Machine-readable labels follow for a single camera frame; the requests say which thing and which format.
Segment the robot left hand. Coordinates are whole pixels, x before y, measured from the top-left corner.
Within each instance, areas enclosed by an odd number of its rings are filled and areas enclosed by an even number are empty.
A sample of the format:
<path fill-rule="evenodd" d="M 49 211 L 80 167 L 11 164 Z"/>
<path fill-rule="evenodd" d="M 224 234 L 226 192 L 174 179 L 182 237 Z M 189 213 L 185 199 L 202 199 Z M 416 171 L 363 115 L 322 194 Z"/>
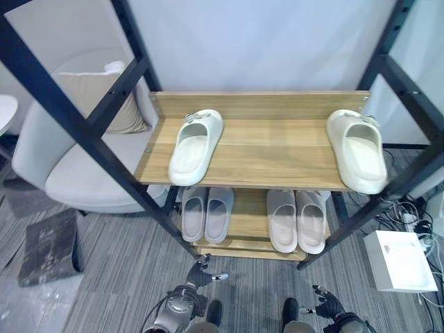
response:
<path fill-rule="evenodd" d="M 192 284 L 196 289 L 204 287 L 212 282 L 222 281 L 229 278 L 228 273 L 207 273 L 205 270 L 212 256 L 210 253 L 201 255 L 195 264 L 190 268 L 186 283 Z"/>

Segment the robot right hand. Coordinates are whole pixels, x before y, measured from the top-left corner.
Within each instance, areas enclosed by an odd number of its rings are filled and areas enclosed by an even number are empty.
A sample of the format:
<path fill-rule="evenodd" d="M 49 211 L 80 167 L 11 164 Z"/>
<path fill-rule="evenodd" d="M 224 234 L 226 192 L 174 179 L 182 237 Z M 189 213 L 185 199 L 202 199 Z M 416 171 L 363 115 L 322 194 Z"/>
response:
<path fill-rule="evenodd" d="M 318 295 L 319 304 L 313 308 L 299 307 L 299 314 L 315 314 L 322 318 L 332 319 L 335 321 L 339 316 L 346 313 L 339 299 L 328 289 L 318 284 L 314 284 L 312 289 L 314 290 L 314 293 Z"/>

